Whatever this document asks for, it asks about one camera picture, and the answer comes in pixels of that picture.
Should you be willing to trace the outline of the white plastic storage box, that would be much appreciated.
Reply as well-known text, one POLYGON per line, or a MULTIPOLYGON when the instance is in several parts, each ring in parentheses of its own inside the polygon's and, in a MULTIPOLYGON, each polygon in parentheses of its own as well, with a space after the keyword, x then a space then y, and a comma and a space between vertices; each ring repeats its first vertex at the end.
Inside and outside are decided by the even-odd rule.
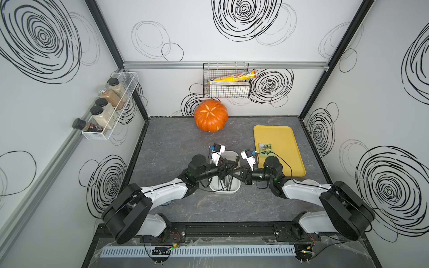
MULTIPOLYGON (((234 151, 225 151, 221 156, 222 158, 219 160, 219 165, 222 159, 235 162, 239 155, 234 151)), ((226 167, 225 171, 222 171, 220 176, 214 176, 210 179, 209 188, 211 191, 216 194, 232 195, 240 189, 241 182, 233 176, 236 174, 239 175, 239 172, 227 173, 227 171, 228 168, 226 167)))

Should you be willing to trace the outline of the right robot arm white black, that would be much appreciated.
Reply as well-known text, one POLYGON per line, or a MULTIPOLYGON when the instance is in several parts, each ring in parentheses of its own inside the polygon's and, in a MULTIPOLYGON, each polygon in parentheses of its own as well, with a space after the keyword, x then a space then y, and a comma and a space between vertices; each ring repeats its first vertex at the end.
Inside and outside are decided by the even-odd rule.
POLYGON ((283 166, 275 156, 266 158, 262 168, 255 168, 254 155, 242 153, 247 162, 239 167, 234 177, 247 185, 267 182, 271 192, 283 199, 299 200, 318 205, 323 210, 302 212, 294 224, 299 231, 313 233, 339 233, 348 240, 358 240, 372 226, 375 212, 347 184, 320 184, 314 180, 298 181, 283 174, 283 166))

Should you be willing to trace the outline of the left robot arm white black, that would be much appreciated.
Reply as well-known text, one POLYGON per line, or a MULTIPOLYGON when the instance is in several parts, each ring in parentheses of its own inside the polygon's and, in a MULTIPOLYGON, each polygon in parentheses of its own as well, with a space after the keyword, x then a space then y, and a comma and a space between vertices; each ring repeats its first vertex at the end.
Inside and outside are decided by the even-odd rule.
POLYGON ((135 236, 158 237, 169 226, 163 214, 150 214, 154 208, 186 198, 199 189, 200 181, 228 176, 239 165, 234 160, 220 158, 217 164, 208 163, 204 155, 192 157, 188 167, 175 179, 155 185, 138 186, 129 184, 102 213, 102 221, 115 241, 121 245, 135 236))

